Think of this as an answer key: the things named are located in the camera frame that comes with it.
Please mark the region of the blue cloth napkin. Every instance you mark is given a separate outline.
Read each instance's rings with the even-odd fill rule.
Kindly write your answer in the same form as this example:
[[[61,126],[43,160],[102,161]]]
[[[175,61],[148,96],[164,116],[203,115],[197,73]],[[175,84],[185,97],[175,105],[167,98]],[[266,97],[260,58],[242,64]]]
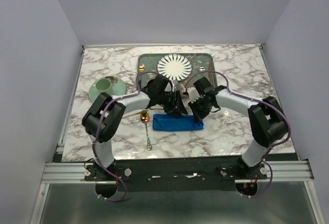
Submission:
[[[195,121],[192,115],[170,116],[166,114],[154,114],[152,129],[161,132],[187,132],[202,130],[202,120]]]

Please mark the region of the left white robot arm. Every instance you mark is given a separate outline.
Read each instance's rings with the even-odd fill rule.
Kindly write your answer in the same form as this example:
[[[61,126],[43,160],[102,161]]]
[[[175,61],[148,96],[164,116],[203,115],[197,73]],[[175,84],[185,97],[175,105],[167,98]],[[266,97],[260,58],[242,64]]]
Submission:
[[[173,83],[162,75],[148,81],[145,87],[129,95],[98,95],[82,119],[87,134],[92,137],[94,161],[98,165],[96,174],[102,180],[113,177],[115,161],[111,138],[115,135],[124,114],[148,109],[155,105],[171,116],[182,116],[188,112],[184,107],[180,91],[174,90]]]

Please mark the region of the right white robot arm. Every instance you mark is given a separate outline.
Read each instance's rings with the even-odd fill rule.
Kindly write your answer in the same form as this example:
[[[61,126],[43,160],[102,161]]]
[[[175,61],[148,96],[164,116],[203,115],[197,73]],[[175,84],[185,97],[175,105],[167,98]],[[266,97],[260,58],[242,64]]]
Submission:
[[[289,140],[291,126],[276,98],[252,98],[233,92],[229,85],[214,87],[207,78],[198,79],[186,88],[189,107],[196,121],[204,119],[212,108],[228,108],[249,118],[253,141],[238,159],[237,174],[244,179],[255,173],[255,168],[270,150]]]

